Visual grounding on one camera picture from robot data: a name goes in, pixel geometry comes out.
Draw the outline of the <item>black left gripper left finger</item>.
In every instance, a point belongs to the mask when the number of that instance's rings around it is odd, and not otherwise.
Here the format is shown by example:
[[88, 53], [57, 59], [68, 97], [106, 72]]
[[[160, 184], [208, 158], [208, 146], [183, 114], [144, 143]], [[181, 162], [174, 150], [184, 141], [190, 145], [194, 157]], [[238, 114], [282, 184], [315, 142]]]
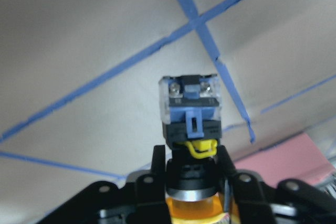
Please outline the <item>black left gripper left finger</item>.
[[171, 223], [165, 198], [165, 166], [165, 146], [156, 145], [151, 168], [135, 181], [137, 223]]

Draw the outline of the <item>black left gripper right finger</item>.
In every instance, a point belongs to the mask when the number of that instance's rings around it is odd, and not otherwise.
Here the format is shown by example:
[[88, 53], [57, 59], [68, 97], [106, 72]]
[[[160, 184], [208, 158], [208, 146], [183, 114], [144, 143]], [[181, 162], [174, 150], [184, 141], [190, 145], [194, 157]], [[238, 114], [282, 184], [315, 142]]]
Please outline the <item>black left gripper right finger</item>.
[[258, 173], [237, 170], [225, 146], [217, 147], [216, 164], [219, 181], [227, 182], [220, 193], [223, 207], [229, 209], [234, 223], [276, 223], [271, 208], [276, 190], [268, 186]]

